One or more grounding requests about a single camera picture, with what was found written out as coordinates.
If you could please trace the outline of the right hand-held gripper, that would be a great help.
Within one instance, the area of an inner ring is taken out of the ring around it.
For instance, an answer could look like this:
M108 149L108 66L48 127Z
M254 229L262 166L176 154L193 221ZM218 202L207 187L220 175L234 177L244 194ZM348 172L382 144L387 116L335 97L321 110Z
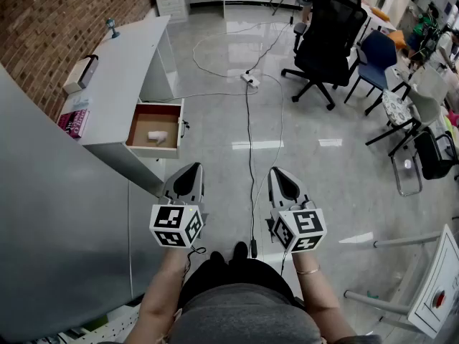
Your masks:
M323 211L309 199L306 185L291 172L272 167L268 196L274 208L267 219L272 240L279 242L288 254L316 249L327 228Z

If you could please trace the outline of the white object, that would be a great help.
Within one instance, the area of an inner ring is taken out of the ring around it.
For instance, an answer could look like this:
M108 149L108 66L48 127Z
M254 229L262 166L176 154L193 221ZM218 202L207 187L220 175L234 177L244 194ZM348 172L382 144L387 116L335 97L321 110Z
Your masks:
M159 146L166 142L168 138L168 132L163 130L148 131L147 141L151 146Z

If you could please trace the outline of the white drawer with brown inside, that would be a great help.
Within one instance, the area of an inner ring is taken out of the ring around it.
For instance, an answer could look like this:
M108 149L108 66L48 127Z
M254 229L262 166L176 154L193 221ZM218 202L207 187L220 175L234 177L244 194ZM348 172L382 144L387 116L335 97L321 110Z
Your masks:
M184 100L180 103L142 102L137 104L126 146L141 158L179 158ZM151 146L148 131L167 131L166 142Z

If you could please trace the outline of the person's left forearm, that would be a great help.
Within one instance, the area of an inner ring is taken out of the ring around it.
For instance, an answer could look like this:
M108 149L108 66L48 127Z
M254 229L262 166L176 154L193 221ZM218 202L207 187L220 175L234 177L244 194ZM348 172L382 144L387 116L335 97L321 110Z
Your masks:
M138 320L125 344L157 344L174 323L187 264L187 249L167 248L158 272L146 290Z

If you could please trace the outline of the person's right forearm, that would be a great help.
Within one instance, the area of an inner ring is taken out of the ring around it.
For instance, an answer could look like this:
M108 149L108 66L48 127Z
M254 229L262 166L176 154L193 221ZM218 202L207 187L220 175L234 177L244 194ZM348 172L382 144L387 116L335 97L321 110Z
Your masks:
M322 337L328 343L337 343L343 338L355 336L314 256L310 252L300 252L292 254L292 257L306 312L318 326Z

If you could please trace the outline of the person's black trousers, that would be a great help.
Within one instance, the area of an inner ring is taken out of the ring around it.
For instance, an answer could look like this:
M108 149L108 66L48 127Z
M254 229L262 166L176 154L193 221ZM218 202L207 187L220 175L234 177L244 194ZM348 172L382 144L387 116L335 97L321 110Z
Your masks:
M257 259L230 260L213 264L209 259L191 274L179 295L178 308L207 290L233 284L249 284L267 288L280 294L291 305L301 308L287 282L270 265Z

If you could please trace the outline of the white power strip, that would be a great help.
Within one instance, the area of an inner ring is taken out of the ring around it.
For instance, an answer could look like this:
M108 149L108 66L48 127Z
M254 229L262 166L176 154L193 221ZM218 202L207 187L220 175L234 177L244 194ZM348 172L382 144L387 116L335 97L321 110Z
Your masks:
M253 75L250 74L249 71L245 71L240 75L240 78L252 88L258 88L260 85L260 81L257 80Z

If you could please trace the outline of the pink book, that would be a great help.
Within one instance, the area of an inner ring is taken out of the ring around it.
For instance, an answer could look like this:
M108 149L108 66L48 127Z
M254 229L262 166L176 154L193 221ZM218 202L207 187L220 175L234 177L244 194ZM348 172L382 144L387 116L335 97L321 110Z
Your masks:
M71 138L79 139L84 133L89 114L90 111L86 109L65 113L60 116L57 124Z

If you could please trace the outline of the patterned seat cushion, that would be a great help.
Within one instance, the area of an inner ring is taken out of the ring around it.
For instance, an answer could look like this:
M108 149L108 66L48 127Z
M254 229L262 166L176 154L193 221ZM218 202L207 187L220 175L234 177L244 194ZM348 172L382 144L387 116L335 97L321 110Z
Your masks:
M391 125L401 125L412 119L408 104L395 92L383 91L382 106Z

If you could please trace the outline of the white desktop organizer box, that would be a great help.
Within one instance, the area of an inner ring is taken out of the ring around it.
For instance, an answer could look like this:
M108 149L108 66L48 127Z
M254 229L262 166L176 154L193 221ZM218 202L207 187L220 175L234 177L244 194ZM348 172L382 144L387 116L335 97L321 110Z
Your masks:
M94 75L98 63L99 57L95 54L88 55L78 61L63 85L64 91L70 95L85 89Z

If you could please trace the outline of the blue chair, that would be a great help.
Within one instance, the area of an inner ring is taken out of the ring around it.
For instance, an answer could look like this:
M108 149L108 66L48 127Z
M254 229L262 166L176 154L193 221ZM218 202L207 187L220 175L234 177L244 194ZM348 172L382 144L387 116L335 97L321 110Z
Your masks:
M356 60L352 64L350 74L357 70L358 77L349 91L345 103L349 100L360 81L365 81L381 91L377 100L365 111L368 115L376 106L382 103L382 95L388 89L385 71L397 64L397 53L394 41L380 31L374 30L366 36L361 45L356 48Z

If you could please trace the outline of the black mesh office chair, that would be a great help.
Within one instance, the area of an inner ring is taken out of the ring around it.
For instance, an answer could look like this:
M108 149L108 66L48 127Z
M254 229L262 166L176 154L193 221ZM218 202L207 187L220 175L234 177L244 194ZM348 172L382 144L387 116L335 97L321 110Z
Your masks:
M293 102L298 102L315 85L328 100L326 108L333 110L335 102L325 85L337 88L349 84L354 68L349 66L348 57L368 14L361 0L308 1L312 3L311 22L299 22L294 27L297 70L284 68L281 75L292 74L308 81L292 96Z

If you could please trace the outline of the grey plastic chair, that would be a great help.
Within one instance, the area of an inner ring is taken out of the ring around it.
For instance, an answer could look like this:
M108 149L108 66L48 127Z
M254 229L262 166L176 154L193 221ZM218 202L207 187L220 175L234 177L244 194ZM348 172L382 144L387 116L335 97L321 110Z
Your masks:
M371 145L403 130L404 137L389 152L390 157L439 118L441 103L448 92L448 86L442 76L429 64L424 64L412 75L403 73L402 78L401 85L405 87L405 92L400 97L408 104L412 119L401 125L390 124L391 128L388 131L366 142L366 145Z

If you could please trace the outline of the white control box stand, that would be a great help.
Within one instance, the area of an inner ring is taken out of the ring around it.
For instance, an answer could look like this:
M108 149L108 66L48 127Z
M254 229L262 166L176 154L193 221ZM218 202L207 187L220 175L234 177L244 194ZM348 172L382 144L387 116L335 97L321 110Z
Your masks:
M345 291L344 297L381 310L381 323L434 339L459 299L459 246L447 224L429 234L373 243L375 249L405 246L417 248L390 301L351 290ZM445 290L445 301L433 308L432 299L438 290Z

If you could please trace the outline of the black chair with chrome frame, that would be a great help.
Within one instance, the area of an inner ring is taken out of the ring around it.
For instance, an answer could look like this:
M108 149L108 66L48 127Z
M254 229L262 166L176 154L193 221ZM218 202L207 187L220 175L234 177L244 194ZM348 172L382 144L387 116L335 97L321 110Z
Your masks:
M444 139L447 141L451 149L453 159L445 159L439 148L439 141ZM419 194L422 191L421 176L425 180L440 179L449 173L453 166L459 166L459 157L456 152L456 147L453 141L453 134L446 130L441 135L435 137L430 128L422 130L410 143L414 143L415 154L411 155L412 165L415 167L415 173L418 181L418 189L411 192L404 192L399 178L397 166L394 156L391 156L392 167L394 170L397 191L400 196L412 196Z

